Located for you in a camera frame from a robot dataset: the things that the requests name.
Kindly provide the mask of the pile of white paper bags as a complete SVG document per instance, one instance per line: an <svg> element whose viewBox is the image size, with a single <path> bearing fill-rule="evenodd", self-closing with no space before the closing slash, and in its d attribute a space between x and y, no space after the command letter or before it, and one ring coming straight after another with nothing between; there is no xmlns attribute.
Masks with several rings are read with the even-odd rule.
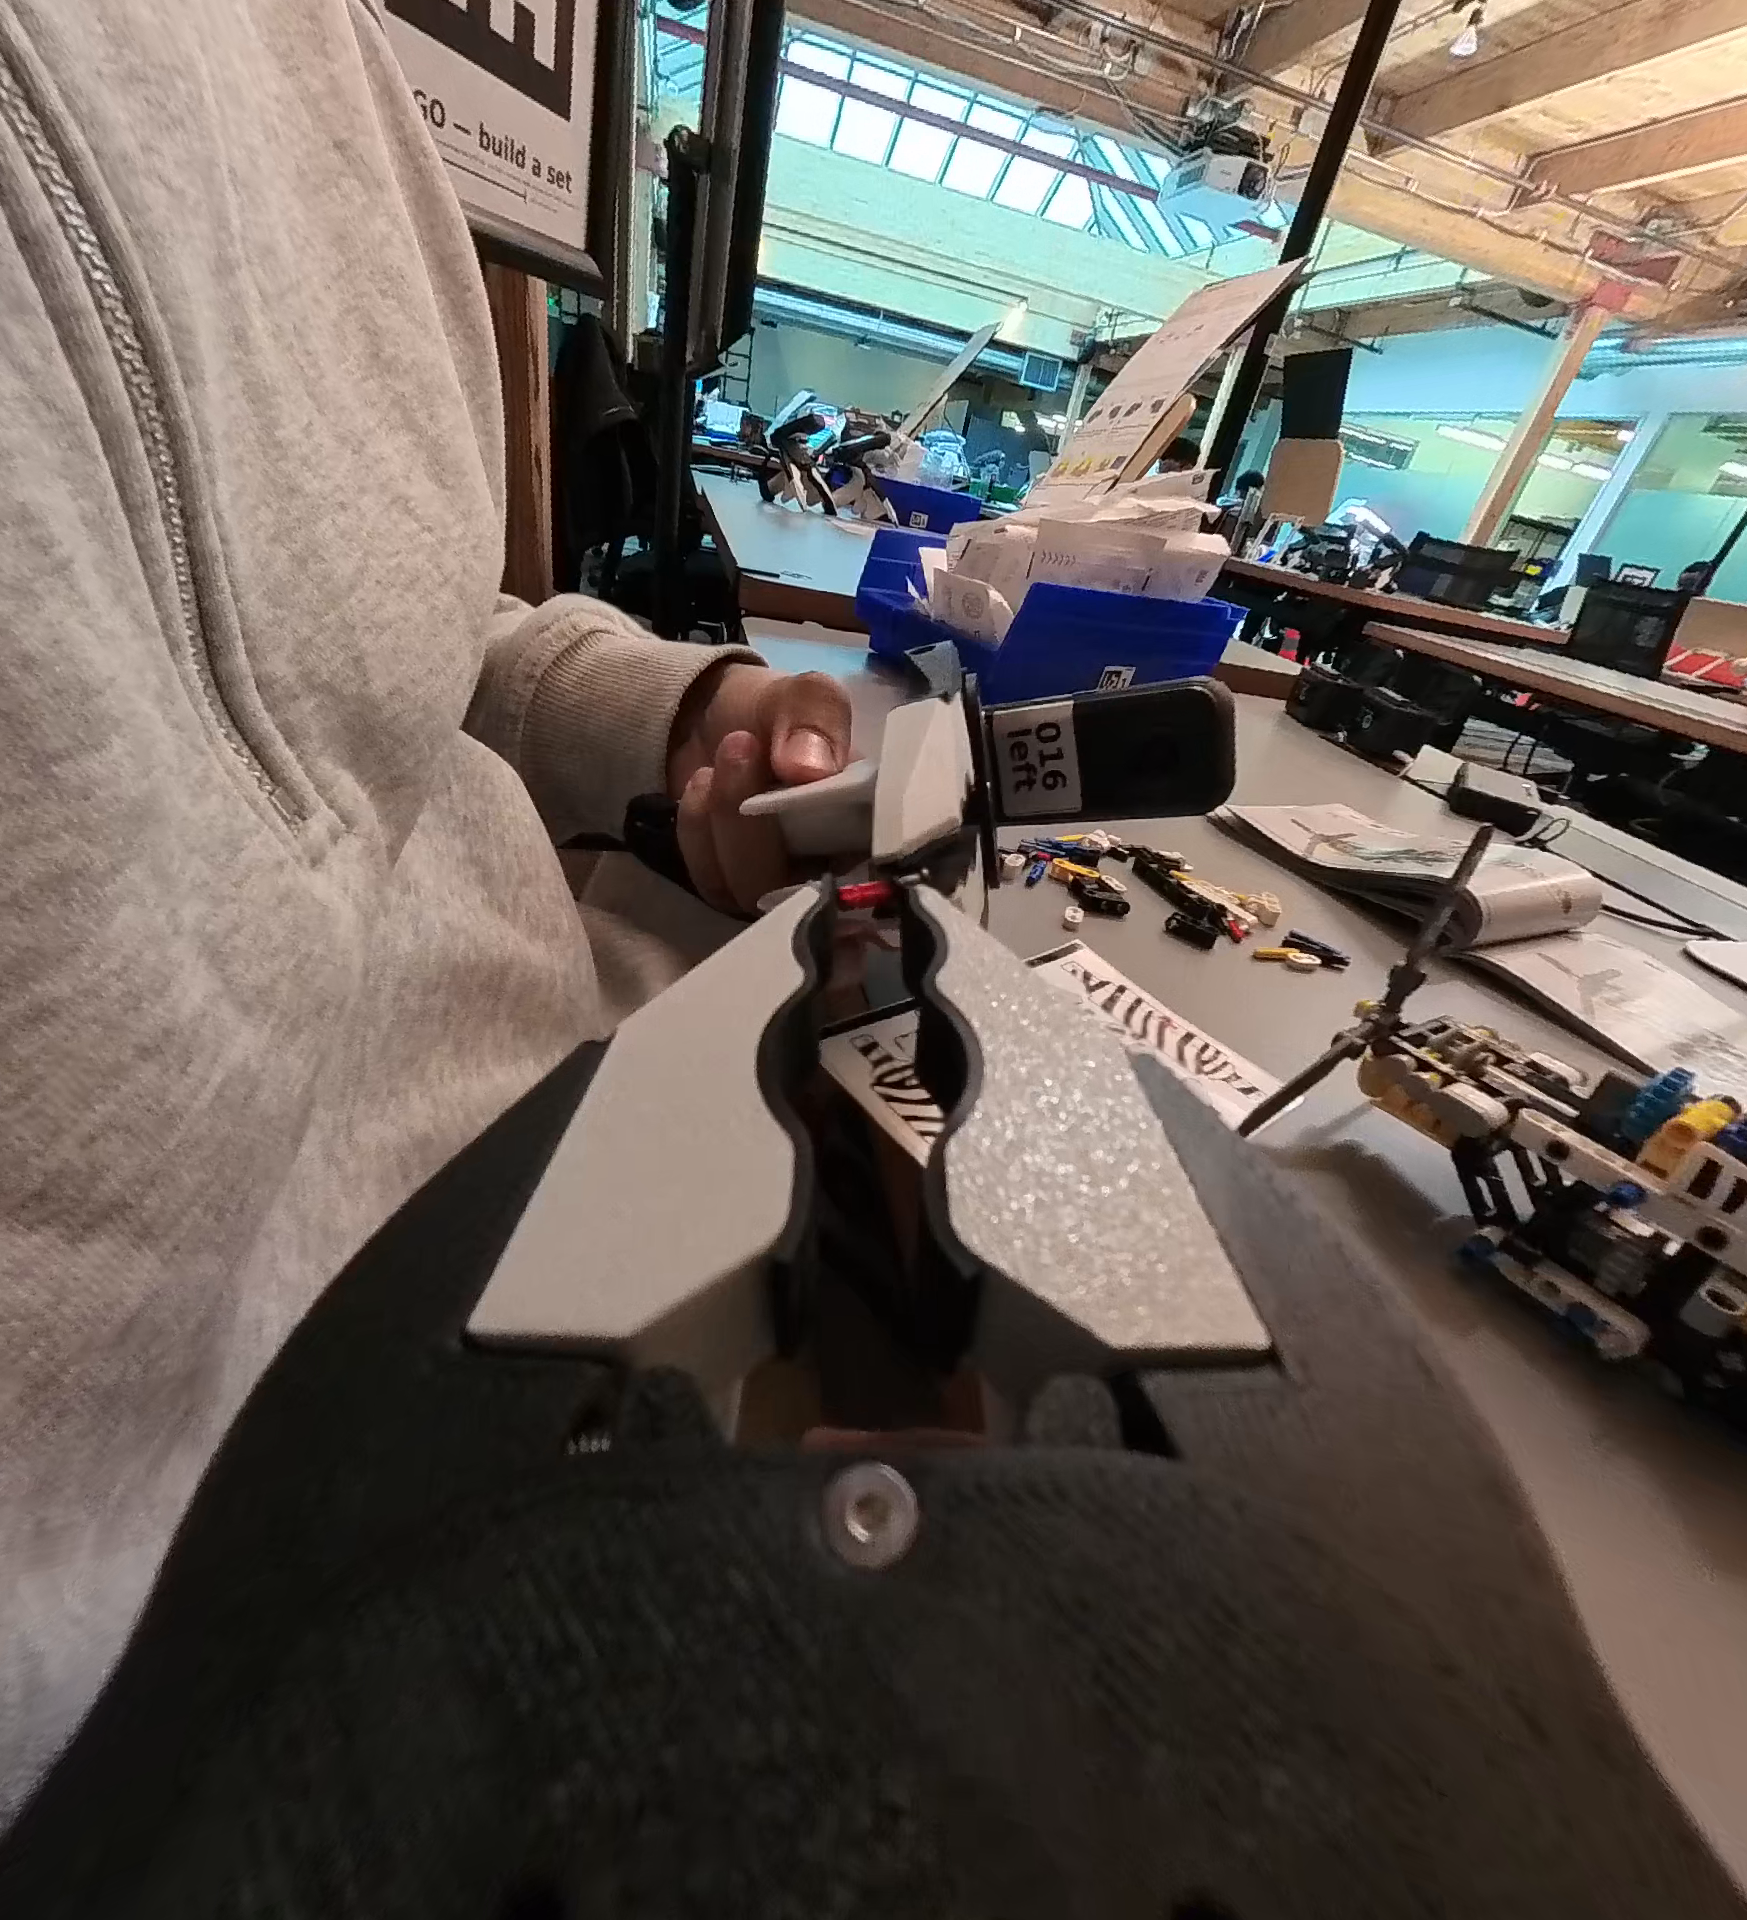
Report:
<svg viewBox="0 0 1747 1920"><path fill-rule="evenodd" d="M1208 506L1190 500L1128 497L1093 511L965 521L943 551L920 554L922 582L907 590L909 602L990 649L1040 585L1194 603L1231 558L1208 517Z"/></svg>

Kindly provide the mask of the person's left hand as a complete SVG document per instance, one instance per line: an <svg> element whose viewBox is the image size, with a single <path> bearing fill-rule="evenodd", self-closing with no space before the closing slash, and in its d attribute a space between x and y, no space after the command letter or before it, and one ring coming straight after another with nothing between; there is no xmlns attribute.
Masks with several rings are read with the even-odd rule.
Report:
<svg viewBox="0 0 1747 1920"><path fill-rule="evenodd" d="M820 675L718 658L689 691L667 736L666 783L684 871L709 905L750 915L788 883L779 828L750 799L828 782L854 753L852 704Z"/></svg>

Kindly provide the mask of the long wooden desk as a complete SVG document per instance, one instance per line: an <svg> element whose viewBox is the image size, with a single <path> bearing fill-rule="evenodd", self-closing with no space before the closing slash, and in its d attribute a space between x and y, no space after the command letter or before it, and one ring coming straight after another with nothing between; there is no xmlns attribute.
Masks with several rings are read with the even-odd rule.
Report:
<svg viewBox="0 0 1747 1920"><path fill-rule="evenodd" d="M1648 727L1708 749L1747 758L1747 702L1723 691L1676 681L1653 683L1578 658L1557 658L1549 646L1452 639L1385 620L1368 620L1363 637L1400 651L1461 667L1496 685Z"/></svg>

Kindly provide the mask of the zebra sticker sheet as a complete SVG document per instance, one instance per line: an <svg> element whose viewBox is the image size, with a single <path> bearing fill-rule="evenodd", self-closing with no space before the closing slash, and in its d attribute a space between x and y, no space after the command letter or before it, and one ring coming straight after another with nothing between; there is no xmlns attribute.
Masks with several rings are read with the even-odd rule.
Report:
<svg viewBox="0 0 1747 1920"><path fill-rule="evenodd" d="M1025 967L1091 1008L1133 1058L1158 1056L1234 1130L1271 1094L1274 1079L1259 1066L1174 1015L1094 949L1066 942ZM925 1168L946 1117L916 1069L917 1022L911 1001L837 1022L820 1036L819 1063L878 1136Z"/></svg>

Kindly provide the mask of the black power adapter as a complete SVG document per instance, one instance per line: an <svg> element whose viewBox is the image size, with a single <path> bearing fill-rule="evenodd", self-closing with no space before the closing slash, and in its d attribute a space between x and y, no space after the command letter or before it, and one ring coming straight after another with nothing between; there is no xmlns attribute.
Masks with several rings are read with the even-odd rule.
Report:
<svg viewBox="0 0 1747 1920"><path fill-rule="evenodd" d="M1445 808L1513 841L1530 839L1548 818L1546 798L1533 782L1471 761L1456 763L1445 789Z"/></svg>

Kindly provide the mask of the black device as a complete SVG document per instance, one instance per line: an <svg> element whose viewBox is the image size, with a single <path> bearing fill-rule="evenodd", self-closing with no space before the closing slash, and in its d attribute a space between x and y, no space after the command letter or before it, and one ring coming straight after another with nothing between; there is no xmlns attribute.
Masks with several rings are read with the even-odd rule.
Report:
<svg viewBox="0 0 1747 1920"><path fill-rule="evenodd" d="M1427 747L1448 751L1482 693L1479 676L1422 656L1389 654L1355 669L1310 662L1286 699L1286 716L1381 763Z"/></svg>

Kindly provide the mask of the wooden post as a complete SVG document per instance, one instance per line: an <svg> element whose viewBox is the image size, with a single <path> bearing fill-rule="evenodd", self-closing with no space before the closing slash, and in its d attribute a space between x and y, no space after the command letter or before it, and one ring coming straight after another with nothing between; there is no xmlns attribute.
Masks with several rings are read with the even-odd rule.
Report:
<svg viewBox="0 0 1747 1920"><path fill-rule="evenodd" d="M480 272L501 376L501 588L537 607L554 590L550 288L497 259Z"/></svg>

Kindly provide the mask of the black pole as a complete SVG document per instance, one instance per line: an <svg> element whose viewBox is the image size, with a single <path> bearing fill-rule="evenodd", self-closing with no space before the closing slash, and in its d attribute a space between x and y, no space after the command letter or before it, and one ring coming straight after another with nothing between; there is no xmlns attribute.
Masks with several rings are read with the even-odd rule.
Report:
<svg viewBox="0 0 1747 1920"><path fill-rule="evenodd" d="M1351 138L1381 71L1399 8L1399 2L1367 5L1358 37L1341 68L1341 85L1292 211L1292 223L1286 229L1286 239L1277 255L1279 266L1304 266L1313 254L1321 227L1326 220L1326 207L1338 186L1341 168L1351 147ZM1269 345L1282 329L1289 300L1292 288L1275 294L1253 317L1227 359L1222 389L1215 396L1202 443L1202 466L1214 472L1215 483L1223 483L1231 476L1245 427L1259 398L1266 371L1269 369Z"/></svg>

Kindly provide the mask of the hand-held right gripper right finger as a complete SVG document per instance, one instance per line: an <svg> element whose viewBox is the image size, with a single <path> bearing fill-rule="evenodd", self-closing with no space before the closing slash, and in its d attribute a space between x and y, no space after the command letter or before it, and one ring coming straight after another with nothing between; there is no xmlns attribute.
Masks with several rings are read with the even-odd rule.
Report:
<svg viewBox="0 0 1747 1920"><path fill-rule="evenodd" d="M901 900L914 1065L943 1128L929 1249L984 1379L1269 1361L1274 1345L1124 1045L929 886Z"/></svg>

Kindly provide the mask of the black metal stand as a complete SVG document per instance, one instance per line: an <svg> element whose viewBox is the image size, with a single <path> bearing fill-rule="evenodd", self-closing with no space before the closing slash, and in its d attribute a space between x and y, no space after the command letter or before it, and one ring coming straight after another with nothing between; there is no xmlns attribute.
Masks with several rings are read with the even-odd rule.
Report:
<svg viewBox="0 0 1747 1920"><path fill-rule="evenodd" d="M701 121L674 127L666 157L666 251L655 374L651 625L689 634L693 408L703 376L749 330L764 226L764 186L784 32L783 2L710 7Z"/></svg>

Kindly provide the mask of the upright printed instruction board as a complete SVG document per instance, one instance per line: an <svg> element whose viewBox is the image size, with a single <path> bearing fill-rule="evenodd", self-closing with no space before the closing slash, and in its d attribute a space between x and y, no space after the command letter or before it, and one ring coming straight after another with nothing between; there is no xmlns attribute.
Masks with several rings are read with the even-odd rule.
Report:
<svg viewBox="0 0 1747 1920"><path fill-rule="evenodd" d="M1075 508L1141 482L1190 421L1198 376L1304 272L1300 257L1190 294L1077 421L1053 466L1029 488L1023 510Z"/></svg>

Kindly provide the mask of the white printed sign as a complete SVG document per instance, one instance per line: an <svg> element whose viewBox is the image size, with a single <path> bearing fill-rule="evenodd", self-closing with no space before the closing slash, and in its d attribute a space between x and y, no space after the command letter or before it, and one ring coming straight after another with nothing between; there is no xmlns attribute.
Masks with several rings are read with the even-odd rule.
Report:
<svg viewBox="0 0 1747 1920"><path fill-rule="evenodd" d="M471 227L532 274L598 294L614 7L384 2L381 15Z"/></svg>

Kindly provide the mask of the white ceiling projector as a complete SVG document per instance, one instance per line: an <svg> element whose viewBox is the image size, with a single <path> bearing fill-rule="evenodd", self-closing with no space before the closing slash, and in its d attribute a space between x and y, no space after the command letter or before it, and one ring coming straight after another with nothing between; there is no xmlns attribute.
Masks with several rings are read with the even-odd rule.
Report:
<svg viewBox="0 0 1747 1920"><path fill-rule="evenodd" d="M1180 221L1244 227L1262 216L1269 190L1269 154L1262 143L1239 154L1198 147L1174 157L1155 190L1155 205Z"/></svg>

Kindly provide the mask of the white instruction booklet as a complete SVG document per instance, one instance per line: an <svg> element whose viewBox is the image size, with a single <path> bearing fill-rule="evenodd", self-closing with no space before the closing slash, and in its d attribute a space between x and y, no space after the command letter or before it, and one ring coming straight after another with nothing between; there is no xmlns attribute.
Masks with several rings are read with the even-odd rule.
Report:
<svg viewBox="0 0 1747 1920"><path fill-rule="evenodd" d="M1633 1069L1684 1069L1701 1098L1729 1098L1747 1113L1747 1012L1650 955L1578 932L1464 961Z"/></svg>

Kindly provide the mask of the lego helicopter model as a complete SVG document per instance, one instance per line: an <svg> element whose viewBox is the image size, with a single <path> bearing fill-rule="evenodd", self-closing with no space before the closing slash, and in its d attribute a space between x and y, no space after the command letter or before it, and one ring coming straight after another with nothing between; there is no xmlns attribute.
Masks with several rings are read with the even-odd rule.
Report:
<svg viewBox="0 0 1747 1920"><path fill-rule="evenodd" d="M1442 942L1490 846L1479 830L1387 986L1237 1131L1355 1069L1368 1110L1450 1161L1463 1263L1747 1437L1747 1113L1684 1069L1615 1058Z"/></svg>

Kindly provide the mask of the dark monitor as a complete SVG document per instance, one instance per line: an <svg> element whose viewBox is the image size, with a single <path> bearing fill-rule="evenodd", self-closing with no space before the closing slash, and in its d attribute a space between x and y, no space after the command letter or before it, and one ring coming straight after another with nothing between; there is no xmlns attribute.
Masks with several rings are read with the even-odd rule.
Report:
<svg viewBox="0 0 1747 1920"><path fill-rule="evenodd" d="M1561 658L1659 683L1691 602L1689 592L1618 580L1594 584L1580 602Z"/></svg>
<svg viewBox="0 0 1747 1920"><path fill-rule="evenodd" d="M1392 571L1390 588L1429 603L1484 613L1511 592L1519 566L1513 547L1471 545L1416 531Z"/></svg>

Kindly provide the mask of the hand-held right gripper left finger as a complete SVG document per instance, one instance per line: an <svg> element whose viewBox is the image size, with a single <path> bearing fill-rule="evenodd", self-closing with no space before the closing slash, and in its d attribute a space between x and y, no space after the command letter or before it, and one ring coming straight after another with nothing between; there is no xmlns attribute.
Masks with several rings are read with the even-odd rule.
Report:
<svg viewBox="0 0 1747 1920"><path fill-rule="evenodd" d="M620 1022L471 1313L471 1345L672 1368L717 1427L779 1346L810 1200L790 1105L834 890L807 882Z"/></svg>

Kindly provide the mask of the person's left forearm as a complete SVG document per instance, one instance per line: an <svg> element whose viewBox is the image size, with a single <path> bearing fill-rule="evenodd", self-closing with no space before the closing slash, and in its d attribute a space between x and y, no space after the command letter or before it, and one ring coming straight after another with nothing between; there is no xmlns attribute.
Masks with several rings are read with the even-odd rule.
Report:
<svg viewBox="0 0 1747 1920"><path fill-rule="evenodd" d="M618 846L697 894L674 839L667 736L690 687L732 656L764 664L657 640L593 598L501 593L466 728L521 778L557 843Z"/></svg>

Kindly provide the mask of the scattered small lego pieces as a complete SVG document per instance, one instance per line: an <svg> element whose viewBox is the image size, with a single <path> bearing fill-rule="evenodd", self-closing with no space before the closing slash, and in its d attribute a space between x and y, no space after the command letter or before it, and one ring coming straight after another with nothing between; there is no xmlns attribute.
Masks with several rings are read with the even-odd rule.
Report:
<svg viewBox="0 0 1747 1920"><path fill-rule="evenodd" d="M1025 835L999 855L999 868L1004 882L1065 894L1066 926L1127 920L1148 898L1166 910L1163 935L1186 949L1208 952L1227 942L1292 972L1351 969L1351 956L1294 923L1275 894L1208 880L1182 853L1106 828Z"/></svg>

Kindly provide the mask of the stack of instruction booklets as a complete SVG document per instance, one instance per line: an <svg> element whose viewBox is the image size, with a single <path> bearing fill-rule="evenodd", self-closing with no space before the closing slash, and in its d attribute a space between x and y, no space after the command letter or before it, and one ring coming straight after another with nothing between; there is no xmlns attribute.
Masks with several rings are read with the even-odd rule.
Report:
<svg viewBox="0 0 1747 1920"><path fill-rule="evenodd" d="M1442 828L1383 826L1342 804L1229 804L1212 824L1330 891L1422 917L1455 875L1471 839ZM1580 935L1605 910L1599 878L1553 851L1516 846L1496 830L1461 887L1442 942L1485 951Z"/></svg>

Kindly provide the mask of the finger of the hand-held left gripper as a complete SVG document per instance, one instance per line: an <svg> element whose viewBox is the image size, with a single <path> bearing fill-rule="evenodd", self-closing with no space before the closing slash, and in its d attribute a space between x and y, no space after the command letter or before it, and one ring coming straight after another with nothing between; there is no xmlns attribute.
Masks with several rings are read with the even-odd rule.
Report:
<svg viewBox="0 0 1747 1920"><path fill-rule="evenodd" d="M869 865L876 871L971 871L978 828L967 819L973 761L953 696L894 707L878 756Z"/></svg>

